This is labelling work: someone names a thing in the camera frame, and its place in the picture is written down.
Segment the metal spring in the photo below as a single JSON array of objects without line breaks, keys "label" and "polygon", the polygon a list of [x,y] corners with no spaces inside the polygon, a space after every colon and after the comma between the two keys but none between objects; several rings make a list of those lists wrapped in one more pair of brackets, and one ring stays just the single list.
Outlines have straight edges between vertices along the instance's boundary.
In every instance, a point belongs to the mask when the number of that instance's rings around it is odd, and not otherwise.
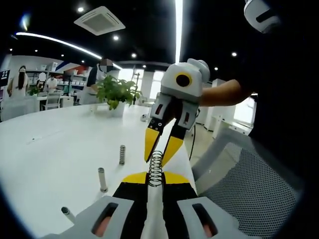
[{"label": "metal spring", "polygon": [[158,187],[162,184],[162,166],[161,161],[163,159],[163,153],[161,151],[154,151],[150,159],[149,169],[149,185],[151,187]]},{"label": "metal spring", "polygon": [[123,165],[125,163],[125,145],[121,145],[120,147],[120,164]]}]

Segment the led strip light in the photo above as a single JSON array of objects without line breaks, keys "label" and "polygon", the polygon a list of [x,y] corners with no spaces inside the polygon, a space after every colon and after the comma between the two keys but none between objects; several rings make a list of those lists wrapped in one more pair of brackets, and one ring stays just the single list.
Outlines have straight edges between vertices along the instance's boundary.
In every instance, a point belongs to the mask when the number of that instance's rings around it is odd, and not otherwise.
[{"label": "led strip light", "polygon": [[183,27],[183,0],[175,0],[176,11],[176,53],[175,63],[180,60],[181,36]]},{"label": "led strip light", "polygon": [[[34,33],[29,33],[29,32],[18,32],[18,33],[16,33],[16,35],[17,35],[17,36],[34,36],[34,37],[39,37],[39,38],[47,39],[47,40],[50,40],[50,41],[55,41],[55,42],[58,42],[58,43],[61,43],[61,44],[70,46],[70,47],[72,47],[72,48],[75,48],[75,49],[77,49],[77,50],[79,50],[79,51],[85,52],[86,54],[89,54],[89,55],[91,55],[91,56],[93,56],[93,57],[95,57],[95,58],[97,58],[97,59],[99,59],[99,60],[102,59],[102,56],[99,56],[99,55],[97,55],[97,54],[95,54],[95,53],[93,53],[93,52],[91,52],[91,51],[88,51],[88,50],[86,50],[86,49],[84,49],[84,48],[82,48],[82,47],[73,45],[73,44],[71,44],[71,43],[68,43],[68,42],[65,42],[65,41],[61,41],[61,40],[59,40],[59,39],[55,39],[55,38],[53,38],[53,37],[43,36],[43,35],[34,34]],[[116,67],[116,68],[118,68],[119,70],[122,70],[122,67],[118,66],[117,64],[114,64],[114,63],[113,63],[113,66]]]}]

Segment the white tabletop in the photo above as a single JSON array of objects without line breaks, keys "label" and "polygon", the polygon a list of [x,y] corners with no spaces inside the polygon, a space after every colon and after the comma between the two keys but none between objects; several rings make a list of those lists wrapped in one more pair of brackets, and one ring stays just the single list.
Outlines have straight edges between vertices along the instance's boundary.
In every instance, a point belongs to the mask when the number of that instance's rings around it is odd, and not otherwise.
[{"label": "white tabletop", "polygon": [[[73,98],[72,96],[61,96],[61,99]],[[36,98],[38,101],[46,101],[47,96],[39,96]]]},{"label": "white tabletop", "polygon": [[[126,107],[122,119],[107,118],[103,108],[76,106],[37,112],[0,123],[0,183],[22,223],[36,237],[61,233],[72,224],[61,213],[67,206],[78,214],[99,193],[97,170],[104,167],[113,195],[129,174],[148,171],[144,162],[149,108]],[[157,149],[164,150],[173,122],[166,126]],[[126,161],[119,165],[120,145]],[[195,183],[184,146],[164,167]]]}]

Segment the green leaves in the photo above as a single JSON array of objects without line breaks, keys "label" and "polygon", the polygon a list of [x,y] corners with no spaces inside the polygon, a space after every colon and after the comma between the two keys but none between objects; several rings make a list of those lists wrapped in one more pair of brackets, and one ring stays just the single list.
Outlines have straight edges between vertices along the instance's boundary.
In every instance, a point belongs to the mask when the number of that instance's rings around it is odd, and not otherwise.
[{"label": "green leaves", "polygon": [[98,83],[97,98],[100,102],[107,102],[110,110],[116,109],[119,102],[127,102],[131,105],[134,96],[139,99],[141,91],[137,91],[137,85],[133,81],[118,80],[113,76],[107,76]]},{"label": "green leaves", "polygon": [[30,92],[29,95],[33,96],[39,93],[39,89],[37,87],[33,87]]}]

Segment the black ceiling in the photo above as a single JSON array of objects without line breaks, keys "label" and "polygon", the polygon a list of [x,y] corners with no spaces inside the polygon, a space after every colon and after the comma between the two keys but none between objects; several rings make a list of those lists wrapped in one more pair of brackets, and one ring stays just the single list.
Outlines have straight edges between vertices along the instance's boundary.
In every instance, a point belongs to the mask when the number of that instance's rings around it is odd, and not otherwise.
[{"label": "black ceiling", "polygon": [[[181,60],[203,59],[210,66],[212,79],[232,78],[245,56],[254,50],[251,43],[260,37],[244,18],[244,4],[244,0],[184,0]],[[73,23],[102,5],[126,28],[95,36]],[[77,12],[79,6],[85,8],[81,14]],[[138,55],[135,60],[175,60],[174,0],[52,0],[26,6],[24,12],[31,15],[28,32],[73,43],[114,61],[132,60],[133,52]],[[14,30],[22,31],[18,26]],[[113,40],[114,34],[120,37],[119,41]],[[8,47],[13,48],[14,55],[37,55],[78,64],[85,60],[91,66],[97,62],[94,57],[59,43],[29,36],[17,38],[11,38]],[[236,58],[231,56],[233,51],[238,54]]]}]

